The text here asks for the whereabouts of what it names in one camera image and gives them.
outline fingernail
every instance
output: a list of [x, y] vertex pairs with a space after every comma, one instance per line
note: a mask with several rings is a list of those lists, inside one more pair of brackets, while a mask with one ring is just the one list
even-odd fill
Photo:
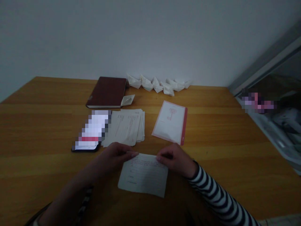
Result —
[[131, 156], [132, 156], [132, 157], [135, 157], [135, 156], [137, 156], [137, 155], [139, 155], [139, 152], [133, 152]]

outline white wall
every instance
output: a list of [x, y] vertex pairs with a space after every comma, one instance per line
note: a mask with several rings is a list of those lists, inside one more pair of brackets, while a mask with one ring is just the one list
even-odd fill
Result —
[[2, 0], [0, 101], [34, 76], [228, 86], [300, 9], [300, 0]]

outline pink key illustration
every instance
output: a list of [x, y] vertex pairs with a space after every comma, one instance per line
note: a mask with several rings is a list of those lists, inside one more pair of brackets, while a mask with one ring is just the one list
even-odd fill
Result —
[[177, 112], [177, 110], [174, 109], [174, 108], [170, 108], [169, 112], [171, 113], [171, 116], [170, 117], [168, 116], [167, 119], [171, 121], [172, 120], [172, 115], [175, 114]]

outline smartphone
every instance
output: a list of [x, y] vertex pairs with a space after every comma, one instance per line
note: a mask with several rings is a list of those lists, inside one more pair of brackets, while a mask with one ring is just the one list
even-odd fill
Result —
[[96, 152], [105, 137], [108, 124], [111, 122], [110, 110], [92, 110], [89, 119], [78, 134], [75, 144], [72, 145], [72, 152]]
[[100, 147], [101, 142], [96, 146], [86, 146], [86, 147], [75, 147], [71, 148], [72, 152], [97, 152]]

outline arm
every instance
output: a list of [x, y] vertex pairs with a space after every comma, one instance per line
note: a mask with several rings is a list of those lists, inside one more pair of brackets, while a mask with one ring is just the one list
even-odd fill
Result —
[[135, 156], [130, 146], [112, 143], [83, 170], [81, 170], [60, 192], [38, 220], [40, 226], [72, 225], [87, 189], [99, 178]]
[[188, 179], [222, 224], [260, 225], [231, 195], [205, 170], [174, 143], [157, 154], [157, 160]]

